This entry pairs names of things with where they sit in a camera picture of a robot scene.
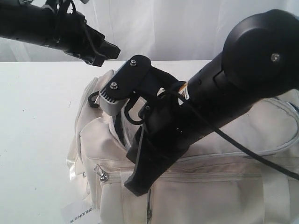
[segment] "white curtain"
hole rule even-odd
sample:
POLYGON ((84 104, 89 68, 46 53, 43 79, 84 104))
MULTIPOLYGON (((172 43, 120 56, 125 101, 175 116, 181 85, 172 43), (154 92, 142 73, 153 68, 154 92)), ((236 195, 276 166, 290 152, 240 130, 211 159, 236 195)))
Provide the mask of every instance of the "white curtain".
MULTIPOLYGON (((35 0, 42 6, 45 0, 35 0)), ((151 60, 212 59, 242 19, 270 9, 299 15, 298 0, 75 0, 87 23, 121 49, 151 60)), ((63 52, 0 39, 0 61, 75 61, 63 52)))

